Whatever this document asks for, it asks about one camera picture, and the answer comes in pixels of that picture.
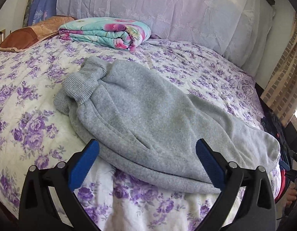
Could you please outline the brown orange floral pillow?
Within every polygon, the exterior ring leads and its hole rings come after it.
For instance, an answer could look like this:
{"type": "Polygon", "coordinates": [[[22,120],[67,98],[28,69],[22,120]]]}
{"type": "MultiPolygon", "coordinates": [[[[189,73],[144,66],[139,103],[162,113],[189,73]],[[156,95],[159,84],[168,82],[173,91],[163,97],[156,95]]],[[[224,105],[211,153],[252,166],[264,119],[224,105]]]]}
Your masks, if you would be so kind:
{"type": "Polygon", "coordinates": [[[70,16],[53,16],[42,22],[18,29],[0,44],[0,51],[23,52],[44,40],[55,37],[59,34],[61,25],[75,20],[70,16]]]}

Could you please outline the blue patterned cloth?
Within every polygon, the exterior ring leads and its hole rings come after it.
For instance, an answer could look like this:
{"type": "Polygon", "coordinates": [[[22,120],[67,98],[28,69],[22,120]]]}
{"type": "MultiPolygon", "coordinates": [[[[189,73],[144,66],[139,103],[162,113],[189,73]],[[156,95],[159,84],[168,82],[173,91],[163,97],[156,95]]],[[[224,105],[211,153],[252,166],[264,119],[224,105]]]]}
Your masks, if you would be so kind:
{"type": "Polygon", "coordinates": [[[56,15],[57,0],[28,0],[23,26],[31,26],[56,15]]]}

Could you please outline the brick pattern curtain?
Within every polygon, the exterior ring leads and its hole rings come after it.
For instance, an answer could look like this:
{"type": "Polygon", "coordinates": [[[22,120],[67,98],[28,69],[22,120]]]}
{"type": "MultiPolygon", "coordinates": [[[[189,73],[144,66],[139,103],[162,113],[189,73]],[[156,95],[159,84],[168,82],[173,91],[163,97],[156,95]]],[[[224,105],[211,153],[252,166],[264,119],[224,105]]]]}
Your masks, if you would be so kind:
{"type": "Polygon", "coordinates": [[[293,20],[291,38],[261,99],[286,127],[297,110],[297,14],[293,20]]]}

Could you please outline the grey fleece pants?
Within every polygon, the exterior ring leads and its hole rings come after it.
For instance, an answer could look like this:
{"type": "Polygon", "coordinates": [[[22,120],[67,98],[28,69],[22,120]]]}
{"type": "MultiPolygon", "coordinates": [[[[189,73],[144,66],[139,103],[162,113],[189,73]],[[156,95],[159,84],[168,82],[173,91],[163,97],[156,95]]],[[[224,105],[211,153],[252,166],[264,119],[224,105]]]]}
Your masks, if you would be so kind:
{"type": "Polygon", "coordinates": [[[99,142],[102,159],[172,191],[219,193],[197,157],[199,139],[242,168],[271,172],[279,162],[273,136],[126,60],[85,59],[64,80],[54,106],[84,142],[99,142]]]}

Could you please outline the folded teal pink floral quilt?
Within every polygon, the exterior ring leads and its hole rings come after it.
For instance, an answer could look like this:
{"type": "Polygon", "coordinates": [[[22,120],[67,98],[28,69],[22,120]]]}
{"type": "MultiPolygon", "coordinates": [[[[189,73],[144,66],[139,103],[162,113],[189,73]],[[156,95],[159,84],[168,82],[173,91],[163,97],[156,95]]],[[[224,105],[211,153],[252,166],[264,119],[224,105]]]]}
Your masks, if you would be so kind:
{"type": "Polygon", "coordinates": [[[151,29],[144,23],[111,17],[83,18],[59,27],[59,37],[63,40],[89,42],[127,51],[134,51],[150,36],[151,29]]]}

